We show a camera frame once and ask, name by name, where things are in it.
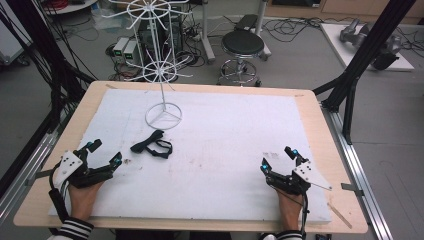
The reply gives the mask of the round white table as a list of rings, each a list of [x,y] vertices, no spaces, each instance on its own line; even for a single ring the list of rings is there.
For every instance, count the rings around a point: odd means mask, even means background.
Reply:
[[[82,0],[82,1],[83,1],[83,4],[69,3],[66,7],[62,9],[53,9],[53,8],[44,7],[43,10],[48,15],[66,14],[66,13],[72,13],[72,12],[76,12],[86,8],[90,8],[93,4],[96,4],[98,2],[98,0]]]

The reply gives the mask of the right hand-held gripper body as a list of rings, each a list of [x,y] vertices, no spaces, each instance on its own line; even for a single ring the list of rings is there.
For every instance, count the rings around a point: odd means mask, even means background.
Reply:
[[[275,176],[265,176],[266,183],[278,190],[292,195],[304,194],[312,185],[332,190],[331,184],[310,161],[295,167],[290,175],[275,172]]]

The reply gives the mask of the person's striped sleeve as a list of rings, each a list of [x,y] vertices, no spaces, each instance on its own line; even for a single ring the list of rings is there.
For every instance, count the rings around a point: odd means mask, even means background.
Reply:
[[[64,221],[56,233],[46,240],[89,240],[93,229],[93,224],[70,217]]]
[[[299,230],[288,230],[279,233],[263,233],[258,240],[303,240]]]

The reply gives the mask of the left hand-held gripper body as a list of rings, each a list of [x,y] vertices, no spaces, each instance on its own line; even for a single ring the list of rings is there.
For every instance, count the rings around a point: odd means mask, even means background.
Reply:
[[[115,158],[112,158],[107,165],[93,169],[88,167],[87,156],[87,150],[66,151],[61,157],[58,173],[53,178],[52,186],[60,187],[68,181],[71,185],[81,189],[113,177],[116,170]]]

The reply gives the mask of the person's left hand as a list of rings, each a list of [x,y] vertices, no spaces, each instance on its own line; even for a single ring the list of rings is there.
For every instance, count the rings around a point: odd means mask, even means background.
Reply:
[[[103,183],[97,183],[87,188],[77,188],[70,185],[71,216],[87,221],[93,211],[96,196]]]

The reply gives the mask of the person's left striped sleeve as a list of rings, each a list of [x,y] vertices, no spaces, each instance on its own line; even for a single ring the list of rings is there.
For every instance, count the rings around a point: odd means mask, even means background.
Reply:
[[[93,229],[93,224],[70,217],[64,221],[56,233],[46,240],[89,240]]]

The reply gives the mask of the white floor board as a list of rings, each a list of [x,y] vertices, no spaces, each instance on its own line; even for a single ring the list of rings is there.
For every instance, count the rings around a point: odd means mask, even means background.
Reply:
[[[340,32],[346,27],[347,24],[321,24],[324,35],[344,66],[347,66],[356,54],[356,48],[350,42],[343,43],[339,40]],[[387,68],[387,71],[409,72],[414,70],[414,67],[401,53],[397,53],[396,56],[398,59]]]

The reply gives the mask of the black round stool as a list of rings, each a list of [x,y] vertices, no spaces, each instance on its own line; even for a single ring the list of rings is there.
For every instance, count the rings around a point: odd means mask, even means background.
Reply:
[[[250,31],[235,30],[223,36],[221,47],[225,53],[232,56],[232,59],[226,60],[221,65],[218,85],[222,80],[240,86],[251,81],[255,87],[262,85],[255,65],[250,62],[250,59],[260,58],[264,53],[265,44],[260,36]]]

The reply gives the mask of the white power supply box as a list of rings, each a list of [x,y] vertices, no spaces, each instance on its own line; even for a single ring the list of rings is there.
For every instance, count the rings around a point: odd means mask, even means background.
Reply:
[[[115,57],[122,57],[123,56],[123,52],[127,46],[129,42],[129,38],[128,37],[122,37],[120,38],[117,43],[115,44],[115,46],[113,47],[112,51],[113,51],[113,55]]]
[[[124,49],[125,61],[131,64],[138,64],[140,62],[139,50],[136,40],[130,40]]]

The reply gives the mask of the black foot pedal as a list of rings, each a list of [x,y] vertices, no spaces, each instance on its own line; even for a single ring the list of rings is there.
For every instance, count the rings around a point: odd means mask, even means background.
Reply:
[[[258,16],[255,14],[244,15],[235,25],[235,30],[254,32],[256,30]]]

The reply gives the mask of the person's right hand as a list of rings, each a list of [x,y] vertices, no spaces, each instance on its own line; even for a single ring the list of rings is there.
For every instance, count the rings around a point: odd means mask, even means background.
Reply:
[[[303,197],[301,195],[288,194],[282,190],[277,190],[277,196],[282,229],[284,231],[298,230],[300,211],[303,207]]]

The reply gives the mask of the thin wooden stick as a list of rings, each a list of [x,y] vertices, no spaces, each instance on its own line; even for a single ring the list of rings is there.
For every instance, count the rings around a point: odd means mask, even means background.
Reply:
[[[344,215],[331,203],[327,203],[328,207],[334,212],[334,214],[349,228],[352,229],[352,224],[344,217]]]

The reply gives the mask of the person's right striped sleeve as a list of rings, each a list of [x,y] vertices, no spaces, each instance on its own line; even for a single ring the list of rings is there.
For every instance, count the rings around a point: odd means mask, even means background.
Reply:
[[[299,230],[288,230],[279,233],[263,233],[258,240],[303,240]]]

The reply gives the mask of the white foam mat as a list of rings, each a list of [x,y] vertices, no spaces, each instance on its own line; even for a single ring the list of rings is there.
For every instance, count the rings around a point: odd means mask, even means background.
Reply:
[[[260,170],[288,174],[295,163],[284,151],[312,156],[293,96],[165,92],[183,119],[156,130],[145,112],[161,101],[154,90],[109,89],[80,144],[100,139],[91,167],[122,154],[122,165],[101,188],[94,215],[178,220],[276,220],[275,191]]]

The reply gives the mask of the white wire display rack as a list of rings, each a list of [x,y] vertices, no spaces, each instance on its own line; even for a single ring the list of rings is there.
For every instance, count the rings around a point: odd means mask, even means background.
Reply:
[[[168,130],[176,127],[183,119],[181,108],[165,98],[164,85],[170,88],[170,81],[180,76],[177,67],[184,63],[184,60],[178,62],[174,52],[173,27],[171,14],[183,14],[185,12],[173,10],[172,3],[167,0],[131,0],[130,2],[108,0],[111,3],[123,4],[126,8],[118,13],[102,15],[104,18],[113,18],[120,15],[128,15],[131,19],[129,29],[135,30],[135,25],[142,21],[147,21],[150,26],[151,38],[153,41],[154,56],[146,51],[150,62],[141,66],[129,63],[141,69],[141,78],[149,83],[156,83],[160,87],[161,101],[152,105],[145,112],[146,124],[156,130]],[[171,47],[166,55],[162,54],[162,45],[159,40],[159,27],[162,27],[169,33]]]

